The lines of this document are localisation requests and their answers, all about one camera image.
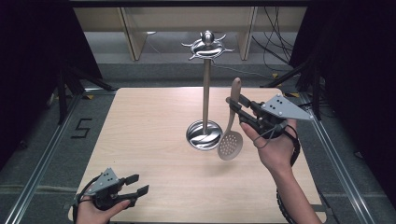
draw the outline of wrist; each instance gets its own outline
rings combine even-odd
[[[294,179],[294,174],[291,169],[291,166],[284,167],[281,169],[271,169],[269,171],[276,183],[279,181],[288,182],[289,180]]]

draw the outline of metal rail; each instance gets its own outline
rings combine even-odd
[[[73,114],[79,100],[81,99],[80,95],[74,95],[73,99],[69,105],[69,113],[67,114],[64,122],[59,124],[55,130],[55,133],[49,140],[49,144],[47,145],[43,155],[41,156],[40,161],[38,162],[35,170],[33,171],[32,175],[30,176],[28,182],[24,186],[20,197],[12,206],[8,217],[7,217],[7,224],[17,224],[21,222],[21,219],[29,205],[30,201],[32,201],[33,196],[35,195],[35,190],[40,182],[41,178],[43,177],[44,173],[50,164],[50,161],[53,157],[54,152],[56,151],[56,147],[58,146],[64,131],[69,123],[70,117]]]
[[[309,98],[305,92],[301,92],[300,96],[303,104],[309,103]],[[375,219],[373,218],[373,215],[370,213],[366,201],[361,196],[359,189],[356,187],[355,183],[350,177],[347,168],[345,167],[337,150],[332,144],[332,140],[330,139],[329,135],[327,135],[327,132],[322,122],[317,120],[316,117],[314,116],[313,125],[321,143],[324,146],[327,156],[329,157],[332,163],[334,171],[337,173],[341,185],[346,191],[346,196],[349,198],[353,208],[355,209],[356,215],[358,216],[359,220],[361,221],[361,223],[374,224]]]

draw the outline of wooden table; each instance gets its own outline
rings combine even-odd
[[[279,92],[241,90],[257,102]],[[230,88],[210,89],[209,119],[223,131],[229,117],[225,102],[229,95]],[[200,151],[187,142],[186,131],[202,119],[202,108],[203,88],[118,90],[78,192],[111,167],[117,177],[140,175],[138,182],[125,186],[120,194],[149,185],[148,194],[135,207],[112,221],[285,223],[276,203],[276,185],[237,117],[232,130],[243,135],[244,146],[231,161],[221,160],[216,150]],[[303,151],[293,169],[309,202],[321,204]],[[326,220],[324,212],[318,215]]]

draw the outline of gray floor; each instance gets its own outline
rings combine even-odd
[[[137,62],[132,62],[126,47],[125,37],[120,33],[87,33],[92,51],[102,71],[104,81],[115,87],[176,87],[202,85],[203,65],[199,59],[189,61],[191,54],[180,42],[192,43],[198,38],[194,33],[156,33],[148,37],[144,53]],[[256,39],[264,42],[262,34],[255,34]],[[284,34],[290,43],[295,34]],[[235,52],[224,53],[215,60],[212,69],[211,86],[230,86],[234,77],[241,77],[244,87],[256,87],[273,80],[273,74],[284,74],[285,71],[274,71],[263,63],[263,50],[254,42],[250,46],[247,61],[241,61],[236,45],[235,34],[227,34],[224,44]],[[278,54],[283,51],[271,46]],[[279,70],[290,70],[280,60],[265,54],[265,61]],[[279,88],[283,92],[296,92],[294,84],[297,77],[283,83]],[[91,83],[84,83],[87,89],[97,88]],[[77,191],[85,166],[91,156],[96,139],[106,119],[106,114],[114,94],[101,91],[93,97],[74,99],[76,102],[71,116],[64,126],[59,143],[53,146],[49,163],[38,178],[33,197],[28,200],[25,211],[21,211],[21,223],[71,223],[67,218],[69,206]],[[295,104],[303,102],[300,98],[289,98]],[[347,133],[342,128],[336,113],[326,104],[325,99],[320,107],[322,121],[341,163],[353,180],[353,187],[362,196],[368,206],[370,215],[376,223],[396,223],[396,212],[387,196],[375,180],[364,160],[354,155],[354,148]],[[8,213],[20,198],[23,187],[30,182],[36,165],[42,155],[48,155],[49,143],[59,130],[57,121],[59,108],[57,100],[44,110],[40,120],[26,136],[28,148],[17,150],[7,166],[0,173],[0,222],[6,221]],[[80,127],[89,128],[86,138]],[[312,176],[318,191],[324,196],[329,209],[326,223],[370,223],[361,222],[359,212],[353,207],[347,189],[334,168],[329,152],[323,140],[311,122],[299,121],[300,139]]]

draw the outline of forearm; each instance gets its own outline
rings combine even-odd
[[[321,223],[291,168],[283,172],[271,172],[271,174],[285,208],[297,223]]]

